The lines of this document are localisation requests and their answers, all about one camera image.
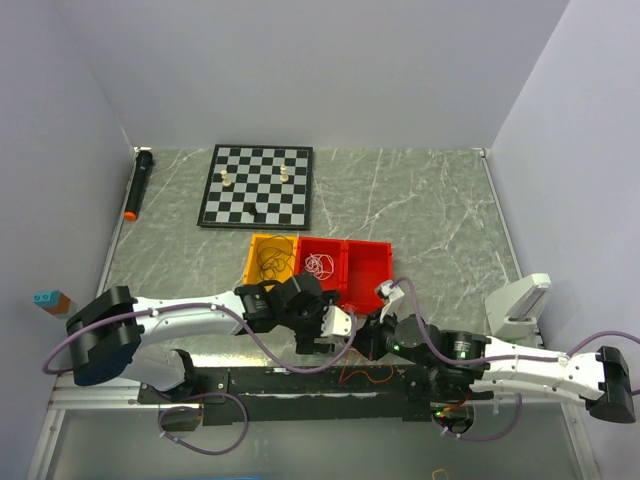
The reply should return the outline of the yellow plastic bin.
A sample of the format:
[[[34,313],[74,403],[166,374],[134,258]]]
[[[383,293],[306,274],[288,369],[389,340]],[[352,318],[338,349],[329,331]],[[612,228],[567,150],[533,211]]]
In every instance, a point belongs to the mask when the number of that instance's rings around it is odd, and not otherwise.
[[[294,274],[297,236],[254,233],[248,250],[244,284],[284,282]]]

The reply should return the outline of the red bin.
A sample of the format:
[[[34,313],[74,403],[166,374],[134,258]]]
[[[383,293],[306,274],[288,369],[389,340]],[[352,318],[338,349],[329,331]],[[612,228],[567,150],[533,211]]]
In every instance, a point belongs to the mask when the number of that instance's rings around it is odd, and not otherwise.
[[[393,277],[392,246],[388,242],[346,241],[345,302],[361,315],[380,308],[377,287]]]
[[[343,242],[337,239],[300,237],[298,239],[295,274],[314,276],[324,290],[340,293],[338,304],[346,304],[346,277],[343,268]]]

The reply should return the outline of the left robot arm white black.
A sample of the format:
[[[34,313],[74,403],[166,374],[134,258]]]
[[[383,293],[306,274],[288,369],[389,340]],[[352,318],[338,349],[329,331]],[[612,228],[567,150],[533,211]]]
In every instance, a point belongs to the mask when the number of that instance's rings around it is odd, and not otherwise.
[[[351,317],[309,274],[247,284],[221,294],[159,300],[112,287],[66,323],[74,382],[94,386],[122,377],[184,402],[197,390],[190,355],[161,343],[200,335],[239,336],[291,330],[299,355],[329,351],[352,334]]]

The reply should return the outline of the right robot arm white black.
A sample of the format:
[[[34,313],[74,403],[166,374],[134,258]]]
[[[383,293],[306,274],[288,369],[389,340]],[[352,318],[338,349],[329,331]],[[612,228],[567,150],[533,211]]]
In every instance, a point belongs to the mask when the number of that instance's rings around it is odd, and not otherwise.
[[[393,354],[408,361],[407,395],[415,401],[457,403],[516,393],[582,405],[591,417],[610,423],[636,420],[628,365],[614,347],[575,354],[538,350],[440,330],[415,316],[369,316],[353,346],[369,360]]]

